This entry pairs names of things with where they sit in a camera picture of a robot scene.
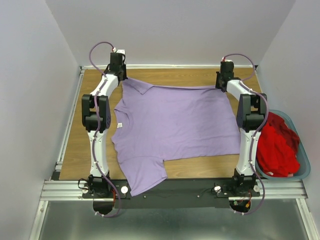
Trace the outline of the purple t shirt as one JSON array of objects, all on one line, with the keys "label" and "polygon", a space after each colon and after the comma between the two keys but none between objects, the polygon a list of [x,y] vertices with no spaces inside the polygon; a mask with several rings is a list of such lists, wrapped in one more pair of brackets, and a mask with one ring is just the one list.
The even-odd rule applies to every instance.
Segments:
[{"label": "purple t shirt", "polygon": [[129,78],[114,113],[120,126],[112,142],[132,196],[168,177],[166,161],[240,152],[230,101],[214,86],[160,86]]}]

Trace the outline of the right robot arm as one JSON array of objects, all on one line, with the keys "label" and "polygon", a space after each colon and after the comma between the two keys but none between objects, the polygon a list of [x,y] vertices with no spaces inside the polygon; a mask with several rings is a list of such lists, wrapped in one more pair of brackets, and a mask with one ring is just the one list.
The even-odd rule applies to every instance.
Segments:
[{"label": "right robot arm", "polygon": [[231,60],[222,59],[216,74],[215,87],[238,100],[236,123],[240,131],[240,151],[233,177],[221,186],[216,185],[214,190],[221,198],[243,196],[256,186],[257,147],[268,118],[267,99],[265,94],[254,91],[235,77]]}]

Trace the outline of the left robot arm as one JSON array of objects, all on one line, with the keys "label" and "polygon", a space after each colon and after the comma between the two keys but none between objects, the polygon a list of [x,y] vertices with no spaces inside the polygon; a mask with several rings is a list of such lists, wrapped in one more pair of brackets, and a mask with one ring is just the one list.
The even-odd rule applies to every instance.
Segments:
[{"label": "left robot arm", "polygon": [[120,82],[127,79],[125,50],[112,50],[110,63],[101,74],[97,87],[81,97],[82,125],[87,131],[90,143],[90,174],[88,191],[101,198],[110,192],[118,195],[118,190],[111,183],[107,163],[107,132],[111,125],[109,98]]}]

